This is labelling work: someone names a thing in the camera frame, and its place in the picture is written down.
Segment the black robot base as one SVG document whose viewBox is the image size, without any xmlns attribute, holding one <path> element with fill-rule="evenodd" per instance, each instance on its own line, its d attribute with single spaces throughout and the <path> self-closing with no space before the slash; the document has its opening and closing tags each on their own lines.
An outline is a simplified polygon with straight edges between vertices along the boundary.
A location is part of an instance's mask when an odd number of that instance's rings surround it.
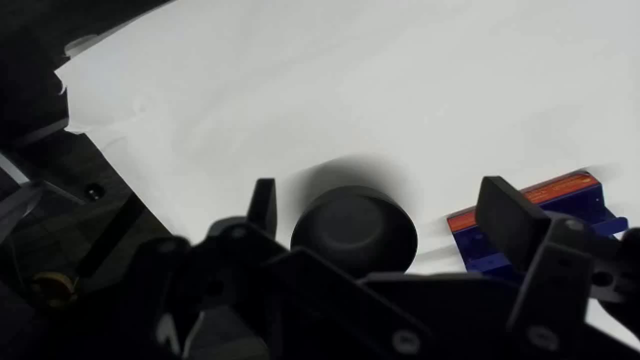
<svg viewBox="0 0 640 360">
<path fill-rule="evenodd" d="M 68 47 L 168 0 L 2 0 L 0 360 L 186 360 L 166 306 L 186 242 L 70 130 Z"/>
</svg>

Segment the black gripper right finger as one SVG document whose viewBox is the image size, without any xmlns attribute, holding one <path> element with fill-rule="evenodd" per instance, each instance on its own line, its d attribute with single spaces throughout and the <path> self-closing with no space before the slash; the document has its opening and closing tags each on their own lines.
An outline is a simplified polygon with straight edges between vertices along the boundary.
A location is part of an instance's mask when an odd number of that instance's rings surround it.
<svg viewBox="0 0 640 360">
<path fill-rule="evenodd" d="M 601 233 L 582 218 L 546 211 L 501 176 L 480 184 L 477 224 L 521 276 L 511 307 L 514 338 L 579 338 L 597 299 L 639 333 L 639 246 Z"/>
</svg>

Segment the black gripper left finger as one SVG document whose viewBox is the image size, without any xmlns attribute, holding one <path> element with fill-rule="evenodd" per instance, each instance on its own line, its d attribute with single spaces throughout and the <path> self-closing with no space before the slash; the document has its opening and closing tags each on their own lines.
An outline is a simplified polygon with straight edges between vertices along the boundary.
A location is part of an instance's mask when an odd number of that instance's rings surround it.
<svg viewBox="0 0 640 360">
<path fill-rule="evenodd" d="M 255 185 L 247 220 L 275 235 L 278 227 L 276 180 L 261 177 Z"/>
</svg>

